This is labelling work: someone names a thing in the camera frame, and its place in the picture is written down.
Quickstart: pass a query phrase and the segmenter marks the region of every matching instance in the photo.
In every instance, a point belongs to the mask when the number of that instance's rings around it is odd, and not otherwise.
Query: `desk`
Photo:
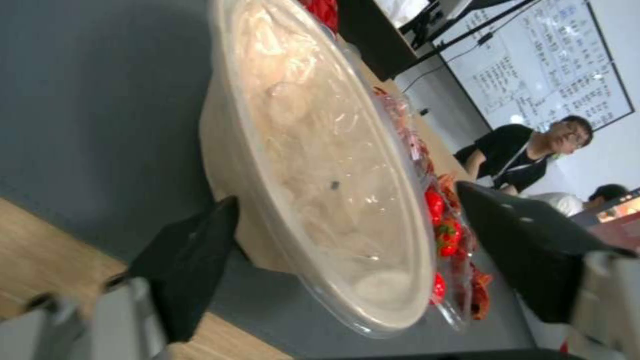
[[[0,318],[19,315],[28,300],[47,291],[75,299],[88,316],[104,281],[124,270],[123,263],[0,199]],[[190,343],[171,350],[176,360],[290,359],[212,313]]]

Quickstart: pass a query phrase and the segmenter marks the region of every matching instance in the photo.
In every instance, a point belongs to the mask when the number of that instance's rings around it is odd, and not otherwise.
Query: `person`
[[[519,124],[499,127],[455,157],[473,180],[518,195],[547,173],[551,156],[573,154],[592,141],[591,124],[572,115],[551,125],[546,133]]]
[[[629,194],[629,190],[622,185],[608,184],[599,187],[589,201],[584,202],[570,193],[544,193],[527,197],[532,200],[546,202],[566,217],[572,217],[584,210],[593,209],[606,202],[619,199]]]

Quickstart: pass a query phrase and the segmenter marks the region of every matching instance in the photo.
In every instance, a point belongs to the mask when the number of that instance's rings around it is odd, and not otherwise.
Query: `cherry tomato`
[[[441,304],[447,293],[447,283],[440,273],[436,273],[436,281],[433,283],[433,291],[431,292],[432,305]]]

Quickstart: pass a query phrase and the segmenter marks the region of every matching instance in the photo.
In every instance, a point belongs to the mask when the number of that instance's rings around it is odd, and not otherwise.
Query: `black t-shirt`
[[[478,139],[474,145],[460,150],[456,154],[456,159],[463,166],[469,156],[476,150],[480,150],[486,157],[486,161],[480,166],[478,178],[485,176],[496,176],[507,163],[522,150],[522,147],[531,139],[533,130],[523,125],[506,125],[499,127],[495,131]],[[495,182],[495,188],[501,188],[503,184],[515,186],[518,192],[540,180],[547,173],[547,159],[540,162],[532,160],[524,151],[509,168],[516,168],[521,165],[531,165],[512,172],[505,172]]]

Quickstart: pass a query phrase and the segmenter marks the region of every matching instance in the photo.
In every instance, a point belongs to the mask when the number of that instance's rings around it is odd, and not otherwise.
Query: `dark object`
[[[551,350],[508,350],[469,352],[459,354],[368,357],[368,359],[395,360],[580,360],[579,357]]]
[[[30,311],[36,309],[44,309],[52,314],[56,313],[60,305],[56,300],[56,296],[52,293],[43,293],[40,294],[29,301],[29,303],[24,307],[24,313],[28,313]]]
[[[373,0],[339,0],[340,35],[358,47],[362,60],[386,81],[409,69],[418,56]]]
[[[589,201],[597,200],[601,197],[605,202],[619,199],[629,193],[629,189],[622,185],[609,184],[599,187],[592,196],[589,197]]]
[[[189,341],[207,311],[235,243],[235,197],[212,211],[166,226],[129,267],[151,284],[170,343]]]
[[[569,323],[582,259],[612,250],[548,204],[458,183],[465,214],[511,287],[547,323]]]
[[[489,21],[486,21],[484,23],[482,23],[481,25],[469,30],[468,32],[458,36],[457,38],[451,40],[450,42],[446,43],[446,44],[441,44],[436,46],[435,49],[433,49],[432,51],[426,53],[425,55],[422,55],[420,58],[418,58],[417,60],[415,60],[411,65],[409,65],[409,67],[407,67],[407,69],[412,68],[416,65],[418,65],[419,63],[422,63],[423,61],[426,61],[438,54],[440,54],[441,52],[445,51],[446,49],[452,47],[453,45],[456,45],[457,43],[461,42],[462,40],[472,36],[473,34],[477,33],[478,31],[487,28],[488,26],[491,26],[492,24],[494,24],[497,21],[502,20],[503,18],[509,16],[510,14],[524,8],[525,6],[531,4],[534,1],[539,1],[539,0],[525,0],[523,2],[521,2],[520,4],[515,5],[514,7],[510,8],[509,10],[501,13],[500,15],[490,19]]]
[[[129,274],[123,273],[116,276],[112,276],[104,283],[103,293],[110,293],[119,289],[122,285],[129,283]]]

